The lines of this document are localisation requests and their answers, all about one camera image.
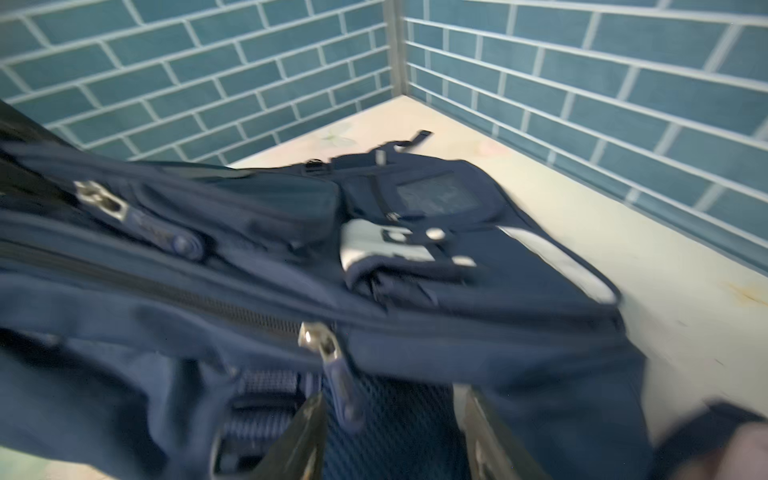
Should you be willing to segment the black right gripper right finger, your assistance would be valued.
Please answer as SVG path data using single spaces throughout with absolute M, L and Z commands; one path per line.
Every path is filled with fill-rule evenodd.
M 472 479 L 550 479 L 475 388 L 466 394 L 463 431 Z

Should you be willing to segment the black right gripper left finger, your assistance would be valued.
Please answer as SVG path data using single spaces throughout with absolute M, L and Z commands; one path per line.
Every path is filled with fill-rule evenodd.
M 328 434 L 322 393 L 309 397 L 251 474 L 256 480 L 320 480 Z

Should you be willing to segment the navy blue student backpack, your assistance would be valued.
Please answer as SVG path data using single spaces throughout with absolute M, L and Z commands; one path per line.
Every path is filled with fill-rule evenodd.
M 1 443 L 116 479 L 466 479 L 475 389 L 553 479 L 641 479 L 619 290 L 485 171 L 126 162 L 1 119 Z

